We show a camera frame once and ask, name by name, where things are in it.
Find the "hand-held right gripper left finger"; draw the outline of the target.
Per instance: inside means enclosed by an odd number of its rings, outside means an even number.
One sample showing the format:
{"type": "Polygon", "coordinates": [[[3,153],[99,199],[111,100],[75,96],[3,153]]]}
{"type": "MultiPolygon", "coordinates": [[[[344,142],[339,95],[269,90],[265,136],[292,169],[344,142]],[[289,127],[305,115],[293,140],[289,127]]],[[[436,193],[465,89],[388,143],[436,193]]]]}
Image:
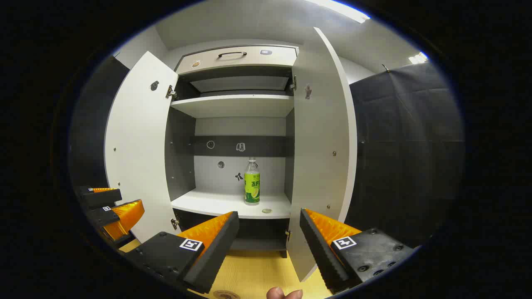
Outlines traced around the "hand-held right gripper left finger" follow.
{"type": "Polygon", "coordinates": [[[178,290],[209,293],[239,230],[239,215],[231,211],[177,235],[156,233],[125,254],[155,279],[178,290]]]}

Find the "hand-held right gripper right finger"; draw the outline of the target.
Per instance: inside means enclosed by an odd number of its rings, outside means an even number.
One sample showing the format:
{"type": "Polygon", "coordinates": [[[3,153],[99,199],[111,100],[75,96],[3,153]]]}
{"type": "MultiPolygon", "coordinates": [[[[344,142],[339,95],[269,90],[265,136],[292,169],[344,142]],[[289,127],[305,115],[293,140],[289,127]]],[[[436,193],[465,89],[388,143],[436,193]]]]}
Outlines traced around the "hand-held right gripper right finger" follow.
{"type": "Polygon", "coordinates": [[[361,231],[306,208],[300,228],[331,293],[386,273],[415,252],[378,228],[361,231]]]}

